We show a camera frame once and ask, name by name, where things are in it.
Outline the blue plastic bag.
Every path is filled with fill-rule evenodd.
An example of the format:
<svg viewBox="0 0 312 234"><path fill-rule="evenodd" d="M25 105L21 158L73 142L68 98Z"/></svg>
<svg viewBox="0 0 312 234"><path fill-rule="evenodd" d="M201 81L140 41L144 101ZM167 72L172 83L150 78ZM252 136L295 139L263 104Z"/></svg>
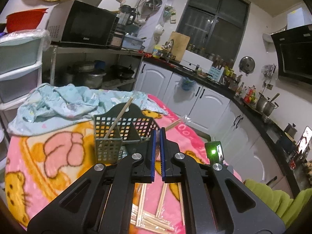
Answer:
<svg viewBox="0 0 312 234"><path fill-rule="evenodd" d="M194 80L191 80L187 77L183 77L181 79L180 86L181 86L182 90L184 90L184 91L192 90L195 85L196 85L196 81L194 81Z"/></svg>

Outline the steel pot on stove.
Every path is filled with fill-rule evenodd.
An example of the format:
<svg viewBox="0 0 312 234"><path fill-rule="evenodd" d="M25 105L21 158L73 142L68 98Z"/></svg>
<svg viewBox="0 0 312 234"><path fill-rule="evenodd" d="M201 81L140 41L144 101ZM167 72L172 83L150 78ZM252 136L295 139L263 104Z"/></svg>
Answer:
<svg viewBox="0 0 312 234"><path fill-rule="evenodd" d="M272 112L279 107L276 102L273 102L280 96L277 93L272 99L267 99L263 94L259 94L258 102L256 103L256 110L263 115L270 116Z"/></svg>

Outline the pink cartoon blanket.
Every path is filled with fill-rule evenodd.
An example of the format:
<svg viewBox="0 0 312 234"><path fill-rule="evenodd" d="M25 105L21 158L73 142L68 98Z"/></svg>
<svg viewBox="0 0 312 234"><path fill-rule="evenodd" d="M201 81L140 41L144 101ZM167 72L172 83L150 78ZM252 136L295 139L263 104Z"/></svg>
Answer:
<svg viewBox="0 0 312 234"><path fill-rule="evenodd" d="M13 136L5 168L5 202L15 221L26 229L30 220L94 164L92 121L34 137ZM146 187L142 224L136 227L141 185L134 190L130 233L185 233L178 185L169 184L161 217L155 216L163 186L160 161L155 181Z"/></svg>

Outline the green sleeve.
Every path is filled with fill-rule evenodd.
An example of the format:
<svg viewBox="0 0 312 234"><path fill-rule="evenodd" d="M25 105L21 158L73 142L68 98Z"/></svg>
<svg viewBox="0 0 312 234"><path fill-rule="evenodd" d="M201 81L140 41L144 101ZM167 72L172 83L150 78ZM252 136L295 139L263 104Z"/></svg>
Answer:
<svg viewBox="0 0 312 234"><path fill-rule="evenodd" d="M311 199L311 188L291 199L283 190L273 190L264 183L247 179L243 184L262 200L284 222L288 229Z"/></svg>

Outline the pastel plastic drawer unit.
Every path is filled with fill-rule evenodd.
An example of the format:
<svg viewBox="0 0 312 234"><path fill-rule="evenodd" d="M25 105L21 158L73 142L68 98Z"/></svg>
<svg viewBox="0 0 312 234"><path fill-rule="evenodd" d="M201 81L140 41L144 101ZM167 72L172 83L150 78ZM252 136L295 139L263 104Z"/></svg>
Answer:
<svg viewBox="0 0 312 234"><path fill-rule="evenodd" d="M1 37L1 110L15 108L42 83L42 56L50 43L43 29Z"/></svg>

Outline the hanging steel bowl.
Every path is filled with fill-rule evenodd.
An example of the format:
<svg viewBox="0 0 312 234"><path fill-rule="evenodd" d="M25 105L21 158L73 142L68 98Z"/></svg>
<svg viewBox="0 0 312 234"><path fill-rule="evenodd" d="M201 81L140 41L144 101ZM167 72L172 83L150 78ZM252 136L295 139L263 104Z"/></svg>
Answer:
<svg viewBox="0 0 312 234"><path fill-rule="evenodd" d="M162 0L146 0L143 7L148 10L158 10L162 6Z"/></svg>

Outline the white cabinet doors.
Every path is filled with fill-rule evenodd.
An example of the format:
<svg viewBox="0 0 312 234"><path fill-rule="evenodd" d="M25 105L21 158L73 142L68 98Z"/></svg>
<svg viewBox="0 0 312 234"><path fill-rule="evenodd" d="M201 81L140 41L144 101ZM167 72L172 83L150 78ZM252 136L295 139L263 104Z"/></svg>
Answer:
<svg viewBox="0 0 312 234"><path fill-rule="evenodd" d="M136 73L135 90L152 94L176 115L188 115L190 127L222 144L225 161L242 179L253 179L281 189L293 197L300 192L295 174L281 147L272 139L277 135L273 124L265 124L220 86L195 80L190 90L183 90L178 68L142 61Z"/></svg>

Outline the metal shelf rack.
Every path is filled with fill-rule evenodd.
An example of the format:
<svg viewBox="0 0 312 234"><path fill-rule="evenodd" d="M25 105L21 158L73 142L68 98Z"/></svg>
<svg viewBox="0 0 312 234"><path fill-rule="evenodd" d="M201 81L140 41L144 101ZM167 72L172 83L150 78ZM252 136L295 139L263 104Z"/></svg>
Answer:
<svg viewBox="0 0 312 234"><path fill-rule="evenodd" d="M143 52L129 49L104 49L99 47L59 46L53 44L43 52L42 56L42 81L48 82L50 72L54 71L54 84L61 84L61 73L67 71L68 66L74 64L99 62L99 66L109 70L114 65L137 66L143 59Z"/></svg>

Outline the dark kitchen window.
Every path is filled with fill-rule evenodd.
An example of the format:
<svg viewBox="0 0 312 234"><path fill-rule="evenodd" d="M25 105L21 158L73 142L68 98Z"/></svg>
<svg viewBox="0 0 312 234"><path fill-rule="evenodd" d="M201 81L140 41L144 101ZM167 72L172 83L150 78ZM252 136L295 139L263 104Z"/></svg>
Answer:
<svg viewBox="0 0 312 234"><path fill-rule="evenodd" d="M243 0L188 0L177 32L190 37L191 51L202 57L235 61L249 14Z"/></svg>

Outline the black range hood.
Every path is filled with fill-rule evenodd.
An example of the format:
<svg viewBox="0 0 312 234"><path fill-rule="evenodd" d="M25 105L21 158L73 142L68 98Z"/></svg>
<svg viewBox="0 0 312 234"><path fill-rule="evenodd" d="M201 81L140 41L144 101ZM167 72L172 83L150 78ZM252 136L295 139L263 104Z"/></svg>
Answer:
<svg viewBox="0 0 312 234"><path fill-rule="evenodd" d="M280 80L311 85L311 39L310 24L272 35Z"/></svg>

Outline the red plastic basin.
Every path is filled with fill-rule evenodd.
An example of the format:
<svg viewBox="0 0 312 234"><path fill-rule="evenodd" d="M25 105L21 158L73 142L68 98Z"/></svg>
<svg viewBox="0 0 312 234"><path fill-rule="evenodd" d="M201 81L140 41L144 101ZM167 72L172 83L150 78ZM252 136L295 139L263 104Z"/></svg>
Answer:
<svg viewBox="0 0 312 234"><path fill-rule="evenodd" d="M6 29L8 33L36 29L46 13L47 8L12 13L6 17Z"/></svg>

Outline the black blender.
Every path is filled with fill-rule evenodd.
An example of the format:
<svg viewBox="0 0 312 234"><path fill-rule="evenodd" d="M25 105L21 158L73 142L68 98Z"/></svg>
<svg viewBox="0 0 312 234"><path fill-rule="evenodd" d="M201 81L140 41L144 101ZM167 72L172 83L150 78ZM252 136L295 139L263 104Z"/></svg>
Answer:
<svg viewBox="0 0 312 234"><path fill-rule="evenodd" d="M134 23L137 11L135 8L130 7L129 5L122 5L119 9L118 14L118 24L125 27Z"/></svg>

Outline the hanging steel pot lid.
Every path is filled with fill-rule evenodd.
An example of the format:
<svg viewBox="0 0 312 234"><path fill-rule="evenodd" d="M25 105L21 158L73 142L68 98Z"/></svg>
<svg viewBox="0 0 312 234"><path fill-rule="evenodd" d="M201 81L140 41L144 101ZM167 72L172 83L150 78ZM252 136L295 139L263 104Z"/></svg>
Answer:
<svg viewBox="0 0 312 234"><path fill-rule="evenodd" d="M251 74L255 69L255 61L252 57L243 57L238 65L239 71L245 73L246 76Z"/></svg>

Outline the steel pot on shelf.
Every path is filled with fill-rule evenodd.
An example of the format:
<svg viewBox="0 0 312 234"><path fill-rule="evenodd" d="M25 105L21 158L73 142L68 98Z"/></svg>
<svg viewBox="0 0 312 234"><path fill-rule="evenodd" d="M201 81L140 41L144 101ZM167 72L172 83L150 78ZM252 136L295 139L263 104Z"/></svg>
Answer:
<svg viewBox="0 0 312 234"><path fill-rule="evenodd" d="M83 72L78 74L77 83L80 86L86 86L90 89L98 89L101 87L103 78L106 76L106 72L101 69L97 69L91 72Z"/></svg>

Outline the wooden cutting board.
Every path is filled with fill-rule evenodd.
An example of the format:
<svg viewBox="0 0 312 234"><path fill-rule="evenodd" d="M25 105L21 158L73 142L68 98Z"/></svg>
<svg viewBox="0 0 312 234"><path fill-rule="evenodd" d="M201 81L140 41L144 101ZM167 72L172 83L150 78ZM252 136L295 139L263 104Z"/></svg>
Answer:
<svg viewBox="0 0 312 234"><path fill-rule="evenodd" d="M178 32L172 32L169 37L169 41L171 40L174 41L171 53L174 56L175 61L180 62L188 46L190 37Z"/></svg>

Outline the black wok on shelf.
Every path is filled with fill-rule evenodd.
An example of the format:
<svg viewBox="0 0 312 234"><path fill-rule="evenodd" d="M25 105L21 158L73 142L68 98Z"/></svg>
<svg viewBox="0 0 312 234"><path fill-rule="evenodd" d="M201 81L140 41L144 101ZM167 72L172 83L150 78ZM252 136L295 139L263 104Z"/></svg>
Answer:
<svg viewBox="0 0 312 234"><path fill-rule="evenodd" d="M132 70L131 66L128 68L125 66L114 65L111 66L109 74L115 79L131 79L135 74L135 71Z"/></svg>

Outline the light blue crumpled cloth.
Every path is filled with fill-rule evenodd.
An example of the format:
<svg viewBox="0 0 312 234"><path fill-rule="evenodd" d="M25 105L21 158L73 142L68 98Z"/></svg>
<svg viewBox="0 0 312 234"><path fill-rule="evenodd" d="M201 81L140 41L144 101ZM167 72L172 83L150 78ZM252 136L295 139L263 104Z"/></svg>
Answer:
<svg viewBox="0 0 312 234"><path fill-rule="evenodd" d="M42 135L92 120L95 115L104 114L131 97L140 110L168 114L144 92L96 90L73 84L55 87L44 83L32 90L17 108L8 130L15 136Z"/></svg>

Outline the black microwave oven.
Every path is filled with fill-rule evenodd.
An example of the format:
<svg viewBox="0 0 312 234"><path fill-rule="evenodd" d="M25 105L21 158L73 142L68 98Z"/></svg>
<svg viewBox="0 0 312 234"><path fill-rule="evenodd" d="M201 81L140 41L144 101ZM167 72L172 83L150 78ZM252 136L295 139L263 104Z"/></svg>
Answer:
<svg viewBox="0 0 312 234"><path fill-rule="evenodd" d="M105 47L115 33L118 18L108 10L72 0L56 5L47 24L51 41Z"/></svg>

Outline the light blue knife block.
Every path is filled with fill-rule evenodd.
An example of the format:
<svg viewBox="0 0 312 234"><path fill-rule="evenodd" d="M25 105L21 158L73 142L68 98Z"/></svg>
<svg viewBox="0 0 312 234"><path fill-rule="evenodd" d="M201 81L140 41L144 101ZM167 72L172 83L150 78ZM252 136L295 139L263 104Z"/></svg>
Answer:
<svg viewBox="0 0 312 234"><path fill-rule="evenodd" d="M210 70L208 71L208 78L212 81L215 81L216 83L219 83L221 80L221 77L224 72L224 67L221 67L220 69L211 66Z"/></svg>

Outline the white box on counter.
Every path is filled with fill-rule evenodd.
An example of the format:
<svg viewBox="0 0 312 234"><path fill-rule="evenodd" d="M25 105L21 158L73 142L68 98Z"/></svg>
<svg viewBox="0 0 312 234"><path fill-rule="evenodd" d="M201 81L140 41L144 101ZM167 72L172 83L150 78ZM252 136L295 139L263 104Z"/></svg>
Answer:
<svg viewBox="0 0 312 234"><path fill-rule="evenodd" d="M207 73L213 64L213 61L210 61L205 57L186 50L184 52L182 60L180 61L180 64L191 70L196 70L196 67L199 66L199 69Z"/></svg>

